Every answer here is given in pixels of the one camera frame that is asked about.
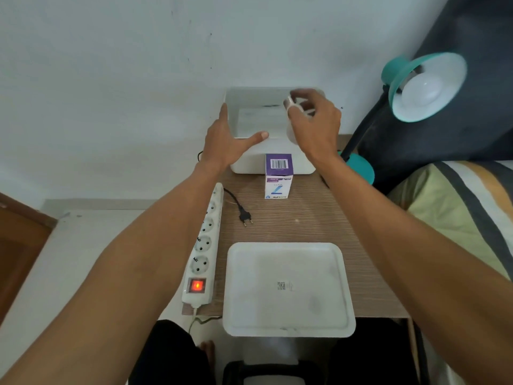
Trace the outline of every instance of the desk surface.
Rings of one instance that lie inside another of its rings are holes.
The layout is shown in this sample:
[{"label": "desk surface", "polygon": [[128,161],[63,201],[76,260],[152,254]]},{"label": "desk surface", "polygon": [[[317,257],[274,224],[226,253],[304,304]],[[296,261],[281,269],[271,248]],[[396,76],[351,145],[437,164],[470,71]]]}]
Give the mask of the desk surface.
[{"label": "desk surface", "polygon": [[[356,317],[408,317],[395,294],[378,273],[349,222],[319,174],[295,175],[288,199],[264,199],[264,175],[223,174],[221,182],[251,213],[244,227],[233,199],[225,193],[215,267],[212,303],[198,315],[221,316],[228,249],[236,242],[331,242],[344,257]],[[192,315],[184,304],[182,313]]]}]

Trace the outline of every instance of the lamp arm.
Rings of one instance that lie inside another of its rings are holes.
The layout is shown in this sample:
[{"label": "lamp arm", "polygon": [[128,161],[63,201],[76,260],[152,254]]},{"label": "lamp arm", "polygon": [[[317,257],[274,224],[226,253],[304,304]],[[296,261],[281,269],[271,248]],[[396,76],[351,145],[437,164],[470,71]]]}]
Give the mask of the lamp arm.
[{"label": "lamp arm", "polygon": [[347,142],[346,147],[344,147],[342,154],[340,156],[342,159],[347,162],[349,159],[349,156],[351,153],[355,150],[357,145],[362,141],[363,137],[365,136],[365,133],[369,129],[369,127],[372,125],[373,121],[372,118],[378,110],[381,109],[384,103],[386,103],[388,100],[388,85],[383,85],[383,94],[381,95],[378,102],[372,107],[372,109],[369,111],[369,113],[363,118],[362,122],[358,125],[356,130],[354,131],[353,135],[351,136],[351,139],[349,139],[349,142]]}]

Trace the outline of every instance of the red switch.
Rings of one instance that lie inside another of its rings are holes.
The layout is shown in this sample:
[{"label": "red switch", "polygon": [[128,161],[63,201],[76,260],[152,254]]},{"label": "red switch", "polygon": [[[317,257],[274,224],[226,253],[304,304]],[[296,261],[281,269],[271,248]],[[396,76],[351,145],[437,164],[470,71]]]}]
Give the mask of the red switch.
[{"label": "red switch", "polygon": [[191,279],[189,284],[189,292],[191,293],[203,293],[205,291],[205,279]]}]

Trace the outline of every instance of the foot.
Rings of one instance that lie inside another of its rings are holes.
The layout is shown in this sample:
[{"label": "foot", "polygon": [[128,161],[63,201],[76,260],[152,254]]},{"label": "foot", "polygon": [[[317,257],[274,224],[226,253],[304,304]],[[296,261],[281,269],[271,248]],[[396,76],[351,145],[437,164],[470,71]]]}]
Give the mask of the foot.
[{"label": "foot", "polygon": [[199,345],[201,351],[204,351],[207,354],[208,364],[210,366],[210,371],[212,374],[215,374],[215,345],[214,342],[208,340],[206,342],[201,342]]}]

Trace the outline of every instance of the barcode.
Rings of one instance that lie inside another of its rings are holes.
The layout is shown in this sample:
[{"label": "barcode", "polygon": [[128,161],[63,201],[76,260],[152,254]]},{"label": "barcode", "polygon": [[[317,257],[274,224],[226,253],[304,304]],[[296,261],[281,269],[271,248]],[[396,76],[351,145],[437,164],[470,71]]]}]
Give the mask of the barcode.
[{"label": "barcode", "polygon": [[271,159],[272,169],[288,169],[288,159]]}]

